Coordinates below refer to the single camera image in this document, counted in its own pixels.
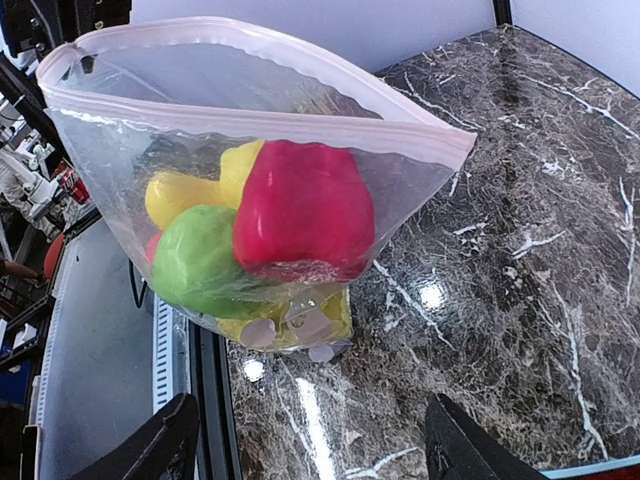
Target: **red object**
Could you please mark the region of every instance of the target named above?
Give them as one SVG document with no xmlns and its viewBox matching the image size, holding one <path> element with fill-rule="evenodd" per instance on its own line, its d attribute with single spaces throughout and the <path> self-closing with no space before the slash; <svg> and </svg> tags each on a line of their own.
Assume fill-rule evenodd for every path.
<svg viewBox="0 0 640 480">
<path fill-rule="evenodd" d="M 84 182 L 73 169 L 67 168 L 64 174 L 58 178 L 58 183 L 80 205 L 84 205 L 89 200 L 87 187 L 84 186 Z"/>
<path fill-rule="evenodd" d="M 60 234 L 51 243 L 49 251 L 47 252 L 47 256 L 44 257 L 44 276 L 48 279 L 51 279 L 51 277 L 53 277 L 53 271 L 56 268 L 56 263 L 58 263 L 58 257 L 60 256 L 60 251 L 62 250 L 63 243 L 64 235 Z"/>
<path fill-rule="evenodd" d="M 362 273 L 375 239 L 373 200 L 348 150 L 267 142 L 233 227 L 240 265 L 261 277 L 344 282 Z"/>
<path fill-rule="evenodd" d="M 151 237 L 151 240 L 147 242 L 147 246 L 144 249 L 144 257 L 147 259 L 147 262 L 149 262 L 150 265 L 153 265 L 153 259 L 156 256 L 156 250 L 158 250 L 158 243 L 160 242 L 161 238 L 162 232 L 156 233 L 153 237 Z"/>
</svg>

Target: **yellow bell pepper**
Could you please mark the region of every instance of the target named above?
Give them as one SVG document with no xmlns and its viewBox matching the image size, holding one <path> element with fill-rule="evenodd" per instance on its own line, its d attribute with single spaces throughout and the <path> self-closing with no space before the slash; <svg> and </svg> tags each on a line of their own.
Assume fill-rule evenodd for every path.
<svg viewBox="0 0 640 480">
<path fill-rule="evenodd" d="M 191 207 L 221 205 L 222 195 L 220 184 L 213 180 L 158 172 L 147 185 L 144 203 L 153 223 L 160 230 L 165 230 L 178 215 Z"/>
<path fill-rule="evenodd" d="M 220 157 L 220 191 L 225 206 L 240 207 L 244 184 L 263 145 L 264 140 L 245 143 L 225 150 Z"/>
</svg>

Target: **clear plastic bag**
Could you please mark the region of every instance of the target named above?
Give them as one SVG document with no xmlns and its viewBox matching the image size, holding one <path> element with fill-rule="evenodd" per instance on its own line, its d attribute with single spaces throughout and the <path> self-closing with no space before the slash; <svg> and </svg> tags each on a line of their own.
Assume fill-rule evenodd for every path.
<svg viewBox="0 0 640 480">
<path fill-rule="evenodd" d="M 37 77 L 156 293 L 263 350 L 349 338 L 345 285 L 475 141 L 329 52 L 223 18 L 93 32 Z"/>
</svg>

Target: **dark marble surface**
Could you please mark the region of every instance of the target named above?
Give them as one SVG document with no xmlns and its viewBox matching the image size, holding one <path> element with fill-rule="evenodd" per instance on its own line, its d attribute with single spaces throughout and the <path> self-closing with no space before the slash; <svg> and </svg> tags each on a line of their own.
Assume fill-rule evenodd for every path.
<svg viewBox="0 0 640 480">
<path fill-rule="evenodd" d="M 539 469 L 640 452 L 640 102 L 492 30 L 382 73 L 478 133 L 352 288 L 329 365 L 230 345 L 246 479 L 424 479 L 427 392 Z"/>
</svg>

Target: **white wall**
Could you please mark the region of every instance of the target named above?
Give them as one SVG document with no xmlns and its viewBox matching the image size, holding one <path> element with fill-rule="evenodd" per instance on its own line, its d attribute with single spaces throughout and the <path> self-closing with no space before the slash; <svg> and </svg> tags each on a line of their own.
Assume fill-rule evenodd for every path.
<svg viewBox="0 0 640 480">
<path fill-rule="evenodd" d="M 133 0 L 131 23 L 196 15 L 289 33 L 370 71 L 495 26 L 491 0 Z"/>
<path fill-rule="evenodd" d="M 514 24 L 640 96 L 640 0 L 511 0 Z"/>
</svg>

